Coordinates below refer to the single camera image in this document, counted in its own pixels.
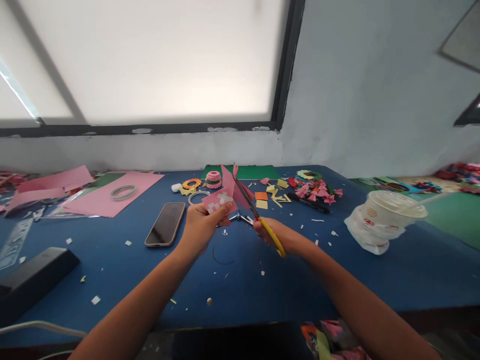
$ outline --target yellow scissors handle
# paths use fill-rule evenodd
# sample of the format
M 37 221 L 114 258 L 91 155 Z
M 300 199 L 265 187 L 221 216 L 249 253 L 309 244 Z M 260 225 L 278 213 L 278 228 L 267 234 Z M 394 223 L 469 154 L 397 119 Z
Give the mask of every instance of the yellow scissors handle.
M 274 234 L 274 232 L 272 231 L 272 229 L 270 228 L 270 226 L 267 224 L 267 222 L 264 219 L 259 217 L 258 221 L 265 228 L 266 232 L 268 233 L 268 235 L 270 235 L 271 239 L 275 243 L 276 251 L 280 254 L 280 256 L 282 258 L 284 258 L 286 256 L 285 250 L 284 250 L 284 247 L 282 246 L 282 243 L 280 242 L 279 238 L 277 237 L 277 235 Z

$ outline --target window frame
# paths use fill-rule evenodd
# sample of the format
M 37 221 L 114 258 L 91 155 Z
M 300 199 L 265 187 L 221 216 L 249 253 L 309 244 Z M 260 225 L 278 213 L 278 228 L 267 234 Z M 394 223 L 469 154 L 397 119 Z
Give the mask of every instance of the window frame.
M 58 72 L 18 0 L 6 0 L 6 2 L 29 44 L 35 50 L 48 75 L 72 111 L 72 114 L 74 114 L 76 118 L 78 117 L 85 120 L 70 90 L 63 81 L 62 76 Z M 43 138 L 61 136 L 207 133 L 222 131 L 280 131 L 285 118 L 285 109 L 287 106 L 290 82 L 292 81 L 295 53 L 300 36 L 304 8 L 305 0 L 290 0 L 280 52 L 272 113 L 269 121 L 134 125 L 47 125 L 40 117 L 37 118 L 40 127 L 0 128 L 0 137 Z
M 453 126 L 464 127 L 468 124 L 480 125 L 480 93 L 469 107 L 458 117 Z

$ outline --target ruler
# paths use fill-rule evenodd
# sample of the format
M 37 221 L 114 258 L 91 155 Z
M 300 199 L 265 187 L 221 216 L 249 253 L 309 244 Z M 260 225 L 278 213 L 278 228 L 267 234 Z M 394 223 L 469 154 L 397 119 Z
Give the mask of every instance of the ruler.
M 33 222 L 34 219 L 29 218 L 15 224 L 10 236 L 0 250 L 0 270 L 15 264 Z

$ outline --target black marker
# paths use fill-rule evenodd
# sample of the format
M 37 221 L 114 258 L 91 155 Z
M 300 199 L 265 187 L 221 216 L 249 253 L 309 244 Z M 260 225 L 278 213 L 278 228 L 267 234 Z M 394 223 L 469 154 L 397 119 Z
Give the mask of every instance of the black marker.
M 317 205 L 316 203 L 314 203 L 313 201 L 310 201 L 310 200 L 304 200 L 304 199 L 300 198 L 294 192 L 289 192 L 287 196 L 290 200 L 295 200 L 299 203 L 305 204 L 305 205 L 307 205 L 311 208 L 314 208 L 314 209 L 317 209 L 318 211 L 321 211 L 322 213 L 330 214 L 330 210 L 327 209 L 326 207 L 321 206 L 321 205 Z

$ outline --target wall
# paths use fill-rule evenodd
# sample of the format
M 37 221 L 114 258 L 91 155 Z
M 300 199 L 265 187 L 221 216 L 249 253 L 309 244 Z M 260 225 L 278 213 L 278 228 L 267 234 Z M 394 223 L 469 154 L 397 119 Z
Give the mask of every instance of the wall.
M 270 131 L 0 139 L 2 165 L 48 172 L 327 165 L 346 177 L 424 175 L 478 159 L 454 128 L 480 74 L 436 54 L 473 0 L 307 0 L 285 122 Z

